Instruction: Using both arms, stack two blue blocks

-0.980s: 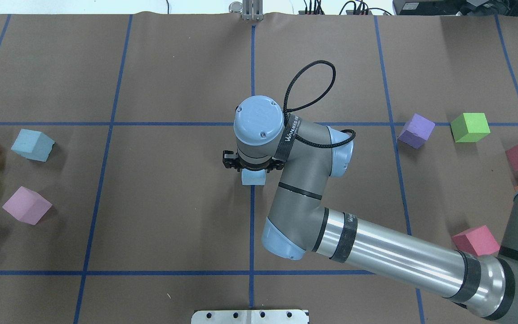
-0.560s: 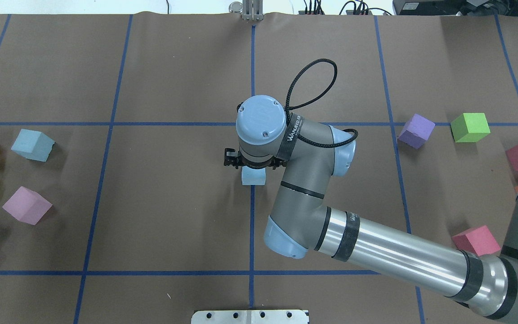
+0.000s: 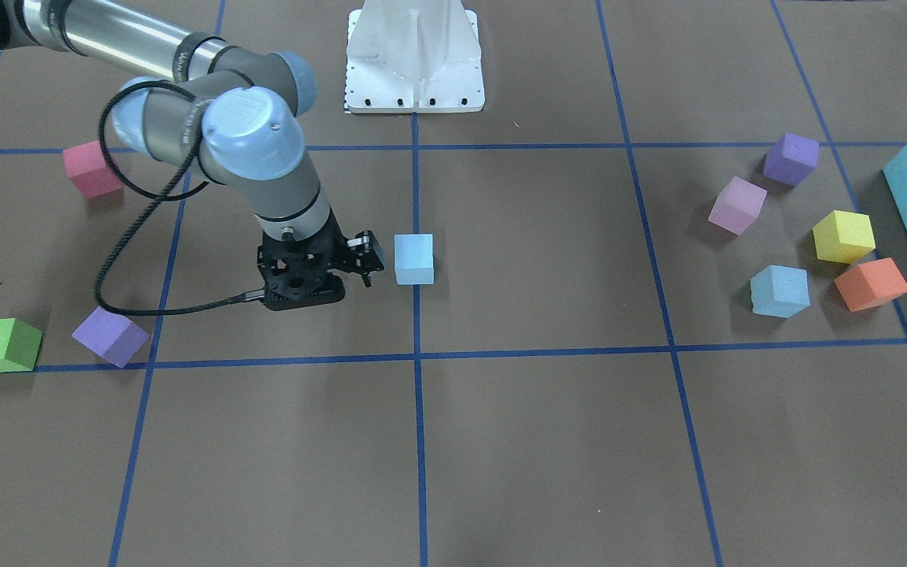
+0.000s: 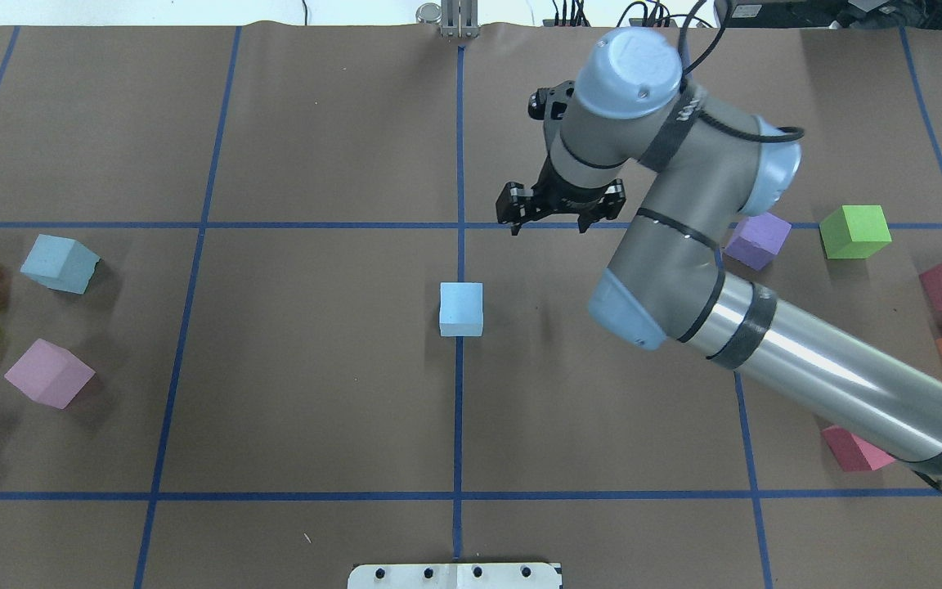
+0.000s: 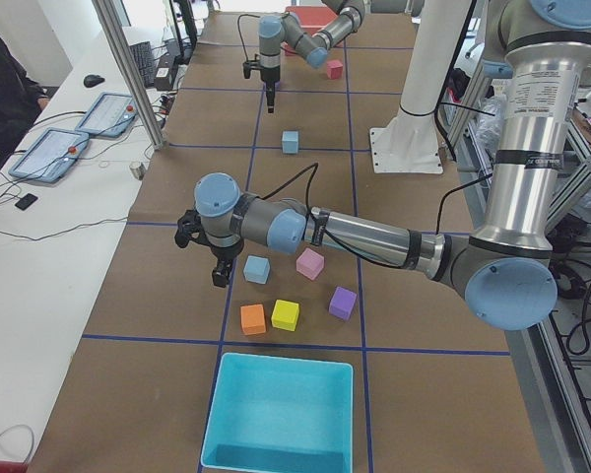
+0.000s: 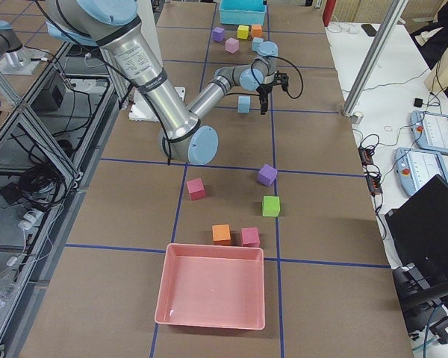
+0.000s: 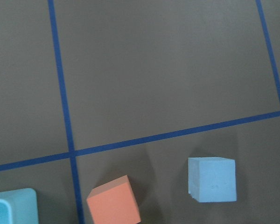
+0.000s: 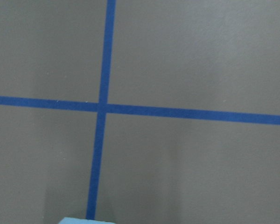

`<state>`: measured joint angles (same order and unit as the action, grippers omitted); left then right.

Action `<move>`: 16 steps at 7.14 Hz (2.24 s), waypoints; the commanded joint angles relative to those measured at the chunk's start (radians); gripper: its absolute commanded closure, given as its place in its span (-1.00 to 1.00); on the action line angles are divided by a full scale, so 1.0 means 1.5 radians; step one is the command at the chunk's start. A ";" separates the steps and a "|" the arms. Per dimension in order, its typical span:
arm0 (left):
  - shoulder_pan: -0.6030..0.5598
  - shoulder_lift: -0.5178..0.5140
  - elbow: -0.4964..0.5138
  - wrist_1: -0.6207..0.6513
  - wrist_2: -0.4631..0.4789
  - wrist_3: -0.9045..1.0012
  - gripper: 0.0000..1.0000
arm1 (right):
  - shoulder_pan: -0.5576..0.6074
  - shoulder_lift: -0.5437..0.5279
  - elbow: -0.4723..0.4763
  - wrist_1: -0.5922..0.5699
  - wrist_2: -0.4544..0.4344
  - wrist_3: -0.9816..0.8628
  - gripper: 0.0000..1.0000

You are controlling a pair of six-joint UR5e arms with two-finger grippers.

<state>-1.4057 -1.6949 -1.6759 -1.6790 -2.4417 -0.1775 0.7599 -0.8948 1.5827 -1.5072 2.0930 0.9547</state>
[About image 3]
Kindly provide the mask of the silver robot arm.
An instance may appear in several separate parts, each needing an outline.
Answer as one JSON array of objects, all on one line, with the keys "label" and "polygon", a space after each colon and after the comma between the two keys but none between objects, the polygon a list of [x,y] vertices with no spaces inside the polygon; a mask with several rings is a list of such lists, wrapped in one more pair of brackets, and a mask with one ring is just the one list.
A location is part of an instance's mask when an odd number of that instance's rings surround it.
[{"label": "silver robot arm", "polygon": [[263,286],[184,313],[261,302],[270,311],[334,304],[342,273],[366,287],[384,269],[371,231],[345,237],[307,151],[299,116],[313,107],[317,81],[293,53],[256,54],[217,35],[115,1],[0,1],[0,51],[41,46],[135,72],[101,111],[105,168],[119,169],[106,145],[113,127],[126,147],[175,165],[160,190],[140,189],[144,209],[104,261],[94,300],[111,313],[141,317],[103,298],[103,284],[131,238],[184,175],[237,190],[262,230],[257,269]]}]

